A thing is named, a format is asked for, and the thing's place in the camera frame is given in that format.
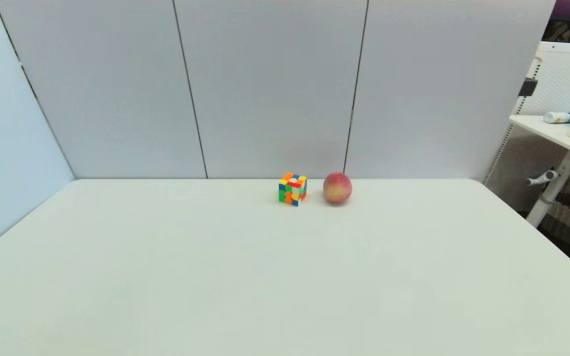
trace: red peach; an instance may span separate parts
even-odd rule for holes
[[[351,180],[346,174],[333,172],[325,178],[323,192],[328,202],[342,203],[351,196],[351,191]]]

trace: white wall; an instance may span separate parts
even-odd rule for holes
[[[205,178],[171,0],[0,0],[77,178]]]
[[[0,235],[72,179],[0,21]]]
[[[482,179],[553,6],[371,1],[346,173]]]
[[[366,0],[177,0],[208,176],[342,171]]]

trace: table surface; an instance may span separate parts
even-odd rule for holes
[[[471,180],[78,180],[0,238],[0,356],[570,355],[570,260]]]
[[[528,115],[512,115],[509,121],[570,151],[570,137],[566,134],[568,124],[548,124],[542,120],[542,116]]]

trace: rubik's cube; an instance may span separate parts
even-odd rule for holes
[[[279,201],[295,205],[307,196],[307,177],[294,173],[287,173],[279,182]]]

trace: desk leg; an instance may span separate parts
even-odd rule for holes
[[[559,173],[558,178],[549,182],[545,191],[540,194],[540,198],[538,198],[536,204],[531,208],[529,216],[527,216],[527,221],[534,227],[540,225],[540,222],[549,211],[549,208],[556,200],[556,196],[562,190],[564,183],[566,183],[566,180],[570,176],[570,151],[564,155],[564,159],[556,171]]]

